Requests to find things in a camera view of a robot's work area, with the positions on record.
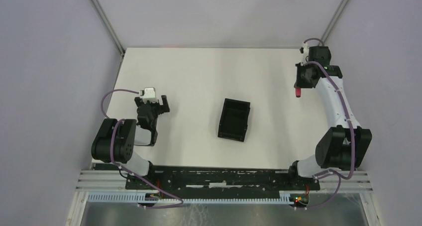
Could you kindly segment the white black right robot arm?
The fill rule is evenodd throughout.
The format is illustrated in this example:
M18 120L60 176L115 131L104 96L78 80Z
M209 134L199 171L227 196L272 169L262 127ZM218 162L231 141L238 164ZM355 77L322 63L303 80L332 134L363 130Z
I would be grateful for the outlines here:
M293 190L302 189L307 178L322 179L337 174L348 180L361 165L372 140L372 132L363 128L353 114L344 91L343 74L332 65L327 46L309 46L303 42L302 59L297 68L294 84L296 97L303 89L315 89L323 101L328 130L318 142L314 155L295 161L287 177Z

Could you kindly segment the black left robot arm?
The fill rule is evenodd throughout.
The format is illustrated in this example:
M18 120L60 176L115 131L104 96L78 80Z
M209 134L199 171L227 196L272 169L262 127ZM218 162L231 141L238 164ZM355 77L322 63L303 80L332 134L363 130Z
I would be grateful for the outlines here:
M167 96L162 95L161 99L153 102L136 97L137 118L124 119L121 123L115 118L104 119L91 147L93 159L138 175L137 183L144 190L156 185L156 176L149 172L152 163L135 153L134 148L155 145L158 116L170 112Z

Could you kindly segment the red handled screwdriver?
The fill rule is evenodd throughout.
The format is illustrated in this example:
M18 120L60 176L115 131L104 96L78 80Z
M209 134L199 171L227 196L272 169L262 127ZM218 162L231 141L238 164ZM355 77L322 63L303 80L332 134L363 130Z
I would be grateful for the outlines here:
M302 90L301 88L295 88L295 95L297 98L300 98L302 95Z

